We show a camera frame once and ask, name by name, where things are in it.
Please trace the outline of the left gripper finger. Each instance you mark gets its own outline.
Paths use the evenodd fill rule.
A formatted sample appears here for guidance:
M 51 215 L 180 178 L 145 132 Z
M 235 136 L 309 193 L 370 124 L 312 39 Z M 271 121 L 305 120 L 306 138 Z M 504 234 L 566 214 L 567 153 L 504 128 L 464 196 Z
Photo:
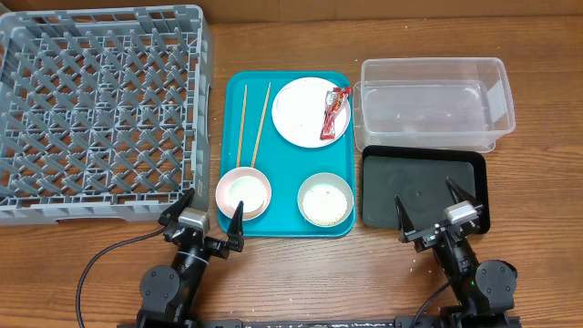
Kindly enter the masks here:
M 244 247 L 243 237 L 243 217 L 244 217 L 244 203 L 240 201 L 233 217 L 231 218 L 230 226 L 227 230 L 228 246 L 231 251 L 242 252 Z
M 171 222 L 178 221 L 182 211 L 191 205 L 194 195 L 194 189 L 187 190 L 177 201 L 161 212 L 158 224 L 168 226 Z

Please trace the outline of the grey round bowl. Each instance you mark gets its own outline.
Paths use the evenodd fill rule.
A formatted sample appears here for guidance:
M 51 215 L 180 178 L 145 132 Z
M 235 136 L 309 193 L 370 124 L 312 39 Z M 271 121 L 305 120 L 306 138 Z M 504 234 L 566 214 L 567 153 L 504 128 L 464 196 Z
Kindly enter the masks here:
M 346 197 L 347 202 L 348 202 L 348 210 L 345 212 L 343 220 L 341 220 L 339 223 L 337 223 L 336 225 L 333 226 L 329 226 L 329 227 L 323 227 L 323 226 L 318 226 L 315 225 L 313 223 L 311 223 L 310 221 L 307 220 L 305 214 L 303 213 L 303 209 L 302 209 L 302 198 L 304 196 L 304 194 L 306 193 L 306 191 L 317 184 L 330 184 L 333 185 L 334 187 L 338 188 Z M 321 227 L 321 228 L 331 228 L 331 227 L 335 227 L 340 225 L 341 223 L 344 223 L 346 220 L 348 220 L 349 216 L 352 214 L 353 212 L 353 206 L 354 206 L 354 197 L 353 197 L 353 192 L 351 187 L 349 186 L 349 184 L 342 179 L 341 177 L 332 174 L 332 173 L 328 173 L 328 172 L 322 172 L 322 173 L 317 173 L 314 174 L 312 176 L 310 176 L 307 180 L 305 180 L 303 182 L 303 184 L 301 185 L 299 192 L 298 192 L 298 197 L 297 197 L 297 203 L 298 203 L 298 208 L 300 210 L 301 215 L 312 225 L 315 225 L 317 227 Z

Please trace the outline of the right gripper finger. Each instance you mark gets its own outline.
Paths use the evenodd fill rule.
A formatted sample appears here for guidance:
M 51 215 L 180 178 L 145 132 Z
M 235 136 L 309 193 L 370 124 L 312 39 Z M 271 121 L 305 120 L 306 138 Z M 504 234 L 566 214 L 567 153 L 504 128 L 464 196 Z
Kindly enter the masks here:
M 394 197 L 397 218 L 398 218 L 398 230 L 400 242 L 409 242 L 411 240 L 410 236 L 415 234 L 415 228 L 411 219 L 409 218 L 406 209 L 398 196 Z
M 447 186 L 450 196 L 455 204 L 467 202 L 475 209 L 478 208 L 477 199 L 471 193 L 461 188 L 451 177 L 446 177 L 445 185 Z

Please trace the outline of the white paper cup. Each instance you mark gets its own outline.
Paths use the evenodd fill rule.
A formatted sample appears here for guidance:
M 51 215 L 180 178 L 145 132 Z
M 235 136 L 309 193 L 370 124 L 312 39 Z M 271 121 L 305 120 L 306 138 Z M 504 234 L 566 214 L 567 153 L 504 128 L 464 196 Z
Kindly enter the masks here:
M 242 201 L 245 213 L 253 213 L 259 210 L 266 198 L 267 191 L 262 182 L 252 176 L 243 176 L 236 179 L 228 190 L 228 200 L 231 207 L 236 210 Z

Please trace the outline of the white rice pile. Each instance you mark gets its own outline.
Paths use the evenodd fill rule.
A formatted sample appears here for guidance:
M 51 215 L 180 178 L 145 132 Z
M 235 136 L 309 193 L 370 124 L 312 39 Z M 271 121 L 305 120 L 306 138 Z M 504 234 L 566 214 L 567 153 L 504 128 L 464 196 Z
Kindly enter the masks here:
M 304 194 L 301 205 L 307 220 L 323 227 L 339 223 L 348 210 L 344 194 L 330 184 L 310 187 Z

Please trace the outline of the pink shallow bowl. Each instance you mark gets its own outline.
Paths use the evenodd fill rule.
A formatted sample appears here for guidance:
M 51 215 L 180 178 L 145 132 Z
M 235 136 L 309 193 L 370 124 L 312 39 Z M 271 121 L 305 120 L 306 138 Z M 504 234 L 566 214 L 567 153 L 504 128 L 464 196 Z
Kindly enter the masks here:
M 254 178 L 259 179 L 264 188 L 267 191 L 267 198 L 263 204 L 263 206 L 253 212 L 253 213 L 245 213 L 244 212 L 244 220 L 253 220 L 258 218 L 262 215 L 264 211 L 267 210 L 270 201 L 271 201 L 271 184 L 269 183 L 267 177 L 261 173 L 259 170 L 251 167 L 238 167 L 236 169 L 229 170 L 226 174 L 222 176 L 220 179 L 216 192 L 215 192 L 215 199 L 218 205 L 219 210 L 226 216 L 232 217 L 234 214 L 234 209 L 229 204 L 228 200 L 228 190 L 230 185 L 238 178 L 243 176 L 252 176 Z

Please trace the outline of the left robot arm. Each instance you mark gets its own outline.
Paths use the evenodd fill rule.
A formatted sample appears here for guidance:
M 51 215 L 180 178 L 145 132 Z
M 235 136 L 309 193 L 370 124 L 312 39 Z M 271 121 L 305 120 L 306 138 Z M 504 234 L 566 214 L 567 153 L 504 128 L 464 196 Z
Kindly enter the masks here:
M 224 241 L 208 235 L 208 213 L 191 207 L 194 195 L 195 190 L 186 191 L 159 216 L 164 241 L 178 248 L 170 265 L 155 266 L 141 279 L 139 327 L 202 327 L 191 309 L 210 259 L 226 260 L 231 251 L 243 249 L 244 203 L 238 204 Z

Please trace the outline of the red snack wrapper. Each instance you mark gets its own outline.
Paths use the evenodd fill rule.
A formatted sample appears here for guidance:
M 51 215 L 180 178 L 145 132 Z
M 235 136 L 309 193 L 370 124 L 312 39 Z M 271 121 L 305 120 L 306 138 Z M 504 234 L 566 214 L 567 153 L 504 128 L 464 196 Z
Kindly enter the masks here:
M 350 87 L 335 87 L 325 96 L 324 121 L 320 133 L 320 140 L 335 138 L 335 120 L 342 110 L 344 102 L 352 94 Z

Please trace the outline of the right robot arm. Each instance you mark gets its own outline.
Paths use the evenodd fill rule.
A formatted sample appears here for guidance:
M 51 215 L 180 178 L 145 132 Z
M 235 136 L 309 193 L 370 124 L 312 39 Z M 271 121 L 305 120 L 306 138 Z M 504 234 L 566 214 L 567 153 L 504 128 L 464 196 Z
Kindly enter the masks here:
M 417 252 L 430 250 L 446 277 L 415 313 L 409 325 L 420 327 L 518 327 L 520 320 L 507 312 L 515 307 L 517 269 L 507 261 L 479 261 L 467 237 L 478 232 L 486 207 L 454 180 L 445 184 L 454 204 L 444 209 L 444 218 L 432 228 L 417 230 L 401 200 L 394 199 L 399 220 L 399 241 L 412 242 Z M 437 316 L 424 311 L 444 290 L 450 288 L 457 305 L 445 307 Z

